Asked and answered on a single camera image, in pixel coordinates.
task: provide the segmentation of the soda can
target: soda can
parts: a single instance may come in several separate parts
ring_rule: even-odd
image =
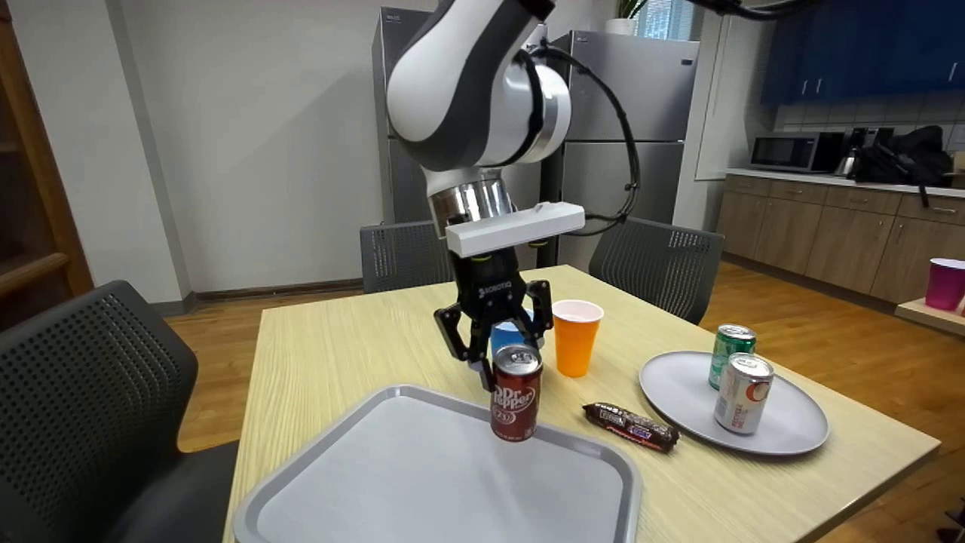
[[[527,343],[507,343],[493,360],[493,431],[502,440],[527,440],[539,408],[539,354]]]
[[[754,433],[767,395],[772,391],[772,364],[758,354],[737,354],[724,364],[720,395],[714,408],[719,424],[734,433]]]
[[[496,360],[496,354],[507,343],[526,343],[526,334],[519,332],[519,324],[513,320],[493,324],[489,360]]]
[[[720,390],[720,374],[724,374],[724,364],[734,354],[754,354],[754,332],[747,324],[734,324],[734,323],[724,323],[719,324],[719,341],[714,341],[714,354],[713,354],[713,374],[710,374],[710,384],[713,390]]]

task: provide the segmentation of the red soda can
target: red soda can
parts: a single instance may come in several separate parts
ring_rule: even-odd
[[[493,431],[502,440],[527,440],[539,408],[539,354],[527,343],[507,343],[493,360]]]

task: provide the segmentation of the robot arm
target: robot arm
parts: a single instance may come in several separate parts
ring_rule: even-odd
[[[739,0],[691,4],[754,16]],[[570,126],[565,78],[522,52],[551,9],[551,0],[436,0],[385,88],[389,121],[426,167],[454,272],[457,302],[433,320],[450,354],[472,361],[486,390],[493,324],[513,320],[532,346],[551,324],[550,284],[526,284],[513,248],[586,227],[586,211],[566,201],[519,211],[502,182],[502,164],[547,159]],[[472,316],[472,343],[457,334],[461,314]]]

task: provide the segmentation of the white plate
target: white plate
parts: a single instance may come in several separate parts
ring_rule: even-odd
[[[710,354],[658,355],[640,368],[640,390],[669,421],[724,448],[752,454],[804,454],[827,443],[830,424],[820,404],[781,374],[772,380],[754,433],[720,428],[714,421],[719,390],[705,384],[710,364]]]

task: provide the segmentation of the wall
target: wall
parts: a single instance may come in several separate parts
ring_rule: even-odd
[[[777,131],[854,130],[854,126],[897,126],[907,131],[925,124],[943,126],[943,146],[965,150],[965,97],[902,97],[864,100],[834,105],[781,105],[775,108]]]
[[[96,284],[126,278],[149,302],[180,302],[171,238],[150,183],[104,0],[9,0]]]
[[[772,124],[772,112],[758,100],[772,24],[700,9],[697,33],[700,70],[673,222],[710,229],[714,182],[731,164],[744,164],[754,134]]]
[[[121,0],[194,290],[360,278],[360,227],[379,222],[379,7]],[[550,33],[600,24],[600,4],[566,0]]]

